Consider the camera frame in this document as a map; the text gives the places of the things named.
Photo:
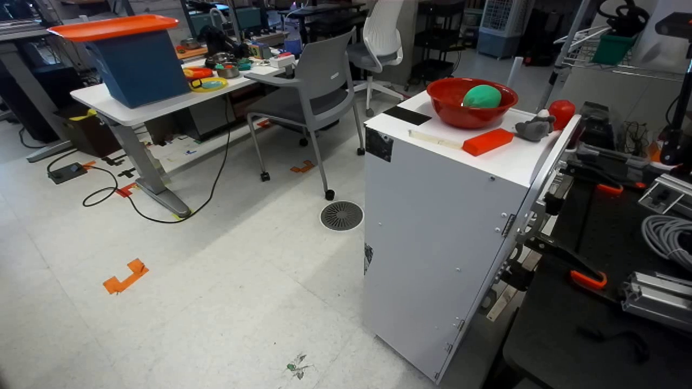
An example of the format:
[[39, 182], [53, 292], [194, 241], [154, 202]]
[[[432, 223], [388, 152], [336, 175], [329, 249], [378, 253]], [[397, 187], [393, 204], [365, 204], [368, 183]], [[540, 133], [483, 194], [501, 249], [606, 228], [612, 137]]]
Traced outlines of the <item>orange floor tape marker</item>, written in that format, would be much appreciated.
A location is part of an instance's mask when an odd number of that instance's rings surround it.
[[149, 272], [146, 264], [142, 259], [131, 259], [127, 264], [127, 275], [126, 276], [110, 276], [103, 281], [103, 289], [107, 294], [122, 294], [127, 288], [131, 288], [139, 279], [142, 279]]

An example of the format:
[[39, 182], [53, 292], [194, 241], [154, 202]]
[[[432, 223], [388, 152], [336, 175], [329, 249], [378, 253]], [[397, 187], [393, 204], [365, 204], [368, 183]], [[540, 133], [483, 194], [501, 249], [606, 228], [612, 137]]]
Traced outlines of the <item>grey toy object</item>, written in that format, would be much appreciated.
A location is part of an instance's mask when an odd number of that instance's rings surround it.
[[535, 119], [514, 124], [516, 135], [530, 143], [538, 143], [553, 129], [553, 117], [540, 110]]

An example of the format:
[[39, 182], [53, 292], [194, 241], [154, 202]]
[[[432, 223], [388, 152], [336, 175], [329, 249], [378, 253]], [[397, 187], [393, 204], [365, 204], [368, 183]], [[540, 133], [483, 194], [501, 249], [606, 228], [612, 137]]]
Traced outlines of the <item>green ball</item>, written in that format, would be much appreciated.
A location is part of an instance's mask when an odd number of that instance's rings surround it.
[[476, 84], [462, 96], [464, 108], [497, 108], [499, 101], [501, 90], [491, 84]]

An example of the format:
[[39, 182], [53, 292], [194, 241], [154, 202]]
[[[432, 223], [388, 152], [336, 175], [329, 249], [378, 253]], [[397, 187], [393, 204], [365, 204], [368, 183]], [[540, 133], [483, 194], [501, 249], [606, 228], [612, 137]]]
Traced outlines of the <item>red round toy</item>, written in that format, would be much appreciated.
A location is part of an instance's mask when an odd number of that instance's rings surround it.
[[575, 114], [575, 103], [569, 98], [556, 98], [550, 106], [550, 114], [553, 117], [553, 127], [565, 129], [570, 117]]

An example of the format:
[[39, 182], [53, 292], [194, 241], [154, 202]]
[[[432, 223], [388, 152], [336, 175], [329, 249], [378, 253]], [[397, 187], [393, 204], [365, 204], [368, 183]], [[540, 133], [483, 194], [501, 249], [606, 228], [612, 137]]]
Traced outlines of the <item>red plastic bowl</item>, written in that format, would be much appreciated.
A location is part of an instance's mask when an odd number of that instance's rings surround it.
[[[476, 84], [491, 84], [501, 90], [497, 108], [464, 108], [462, 96]], [[436, 117], [460, 129], [483, 129], [501, 121], [501, 117], [518, 101], [518, 94], [505, 87], [484, 78], [438, 78], [425, 87]]]

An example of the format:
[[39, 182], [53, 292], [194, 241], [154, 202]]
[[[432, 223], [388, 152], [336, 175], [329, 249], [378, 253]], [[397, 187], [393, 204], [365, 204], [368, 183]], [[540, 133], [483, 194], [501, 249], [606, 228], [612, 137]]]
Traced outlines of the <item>white toy cabinet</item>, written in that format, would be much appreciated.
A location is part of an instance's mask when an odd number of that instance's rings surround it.
[[436, 383], [526, 228], [579, 121], [483, 156], [425, 93], [408, 122], [365, 121], [364, 325]]

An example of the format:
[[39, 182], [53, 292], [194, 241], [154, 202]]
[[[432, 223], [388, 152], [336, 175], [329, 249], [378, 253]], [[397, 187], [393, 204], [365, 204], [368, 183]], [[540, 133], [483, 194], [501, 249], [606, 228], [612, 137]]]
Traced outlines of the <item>black perforated table plate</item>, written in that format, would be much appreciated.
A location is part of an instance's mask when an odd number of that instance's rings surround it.
[[625, 312], [619, 289], [626, 275], [682, 276], [644, 243], [647, 210], [637, 194], [603, 194], [578, 179], [558, 216], [553, 239], [607, 276], [602, 294], [569, 281], [570, 265], [545, 255], [526, 289], [501, 359], [505, 389], [692, 389], [692, 342], [678, 330]]

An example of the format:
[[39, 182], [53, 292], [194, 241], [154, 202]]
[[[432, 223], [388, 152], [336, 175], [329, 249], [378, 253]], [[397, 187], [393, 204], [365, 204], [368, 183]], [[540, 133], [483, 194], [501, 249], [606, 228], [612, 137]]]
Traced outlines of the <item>white desk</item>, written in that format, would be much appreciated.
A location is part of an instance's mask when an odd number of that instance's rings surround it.
[[191, 218], [192, 210], [167, 185], [167, 170], [140, 143], [139, 129], [154, 119], [227, 96], [229, 93], [250, 87], [260, 75], [279, 75], [279, 68], [270, 65], [252, 65], [249, 71], [231, 78], [224, 87], [211, 90], [186, 90], [137, 108], [123, 106], [114, 98], [106, 84], [75, 89], [72, 96], [87, 108], [92, 108], [97, 119], [114, 133], [122, 148], [139, 170], [139, 185], [176, 216]]

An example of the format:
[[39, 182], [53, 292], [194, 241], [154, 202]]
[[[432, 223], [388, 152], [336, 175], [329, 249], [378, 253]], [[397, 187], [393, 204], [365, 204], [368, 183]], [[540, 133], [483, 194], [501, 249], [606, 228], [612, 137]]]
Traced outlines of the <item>white office chair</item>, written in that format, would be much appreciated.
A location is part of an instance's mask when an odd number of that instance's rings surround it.
[[347, 58], [357, 68], [368, 74], [365, 79], [357, 81], [355, 89], [365, 93], [365, 110], [371, 110], [371, 93], [399, 98], [399, 93], [376, 81], [373, 75], [385, 66], [403, 63], [403, 38], [397, 29], [397, 16], [404, 0], [376, 0], [362, 27], [362, 40], [347, 47]]

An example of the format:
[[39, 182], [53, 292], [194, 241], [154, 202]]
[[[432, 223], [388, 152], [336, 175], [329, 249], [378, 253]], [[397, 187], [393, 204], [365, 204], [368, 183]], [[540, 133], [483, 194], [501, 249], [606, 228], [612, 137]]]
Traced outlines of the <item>blue bin with orange lid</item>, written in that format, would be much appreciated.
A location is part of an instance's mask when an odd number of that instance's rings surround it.
[[107, 93], [127, 108], [191, 90], [169, 31], [176, 16], [140, 12], [52, 26], [50, 31], [85, 44]]

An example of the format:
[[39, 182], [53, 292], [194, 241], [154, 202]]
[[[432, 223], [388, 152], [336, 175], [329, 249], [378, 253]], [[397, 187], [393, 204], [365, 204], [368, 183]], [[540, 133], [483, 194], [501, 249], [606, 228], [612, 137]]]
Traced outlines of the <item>orange rectangular block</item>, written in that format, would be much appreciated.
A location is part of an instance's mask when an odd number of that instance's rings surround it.
[[512, 137], [514, 137], [512, 131], [497, 127], [497, 129], [484, 131], [480, 135], [468, 137], [462, 143], [462, 151], [468, 151], [472, 156], [483, 156], [483, 152], [489, 152], [497, 146], [509, 144]]

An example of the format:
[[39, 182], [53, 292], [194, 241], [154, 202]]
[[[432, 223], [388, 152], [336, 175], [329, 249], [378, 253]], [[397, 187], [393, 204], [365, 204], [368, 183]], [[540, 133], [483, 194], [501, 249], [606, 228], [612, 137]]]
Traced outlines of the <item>grey office chair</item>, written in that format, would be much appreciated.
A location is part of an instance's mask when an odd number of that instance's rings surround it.
[[272, 93], [260, 96], [246, 108], [246, 124], [260, 161], [262, 182], [269, 182], [270, 172], [265, 170], [258, 139], [258, 119], [299, 127], [309, 135], [327, 200], [333, 200], [336, 192], [329, 187], [317, 131], [339, 121], [346, 111], [352, 111], [355, 131], [358, 137], [357, 152], [365, 152], [365, 137], [355, 103], [355, 81], [347, 58], [347, 44], [352, 36], [355, 29], [347, 29], [338, 36], [307, 43], [299, 55], [299, 63], [295, 65], [292, 78], [249, 74], [249, 79], [272, 87]]

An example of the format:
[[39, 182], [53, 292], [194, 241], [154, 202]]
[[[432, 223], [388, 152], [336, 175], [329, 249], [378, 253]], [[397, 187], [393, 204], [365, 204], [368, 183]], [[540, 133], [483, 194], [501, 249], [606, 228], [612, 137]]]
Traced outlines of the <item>black orange clamp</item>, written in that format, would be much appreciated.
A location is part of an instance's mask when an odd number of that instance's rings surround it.
[[596, 156], [570, 156], [569, 170], [594, 185], [606, 197], [620, 197], [626, 187], [643, 192], [647, 187], [644, 170], [620, 159]]
[[579, 253], [558, 243], [556, 239], [548, 236], [532, 236], [526, 239], [526, 246], [567, 262], [567, 276], [572, 285], [589, 292], [603, 292], [607, 288], [607, 275], [603, 270], [593, 268]]

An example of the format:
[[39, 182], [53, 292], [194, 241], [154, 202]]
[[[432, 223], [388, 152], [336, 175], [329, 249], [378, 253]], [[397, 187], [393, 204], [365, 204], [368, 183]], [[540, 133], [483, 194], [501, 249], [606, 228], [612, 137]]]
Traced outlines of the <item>round floor drain cover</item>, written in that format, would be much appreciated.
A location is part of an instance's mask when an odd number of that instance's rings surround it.
[[350, 200], [336, 200], [319, 211], [319, 221], [333, 231], [347, 231], [364, 221], [364, 210]]

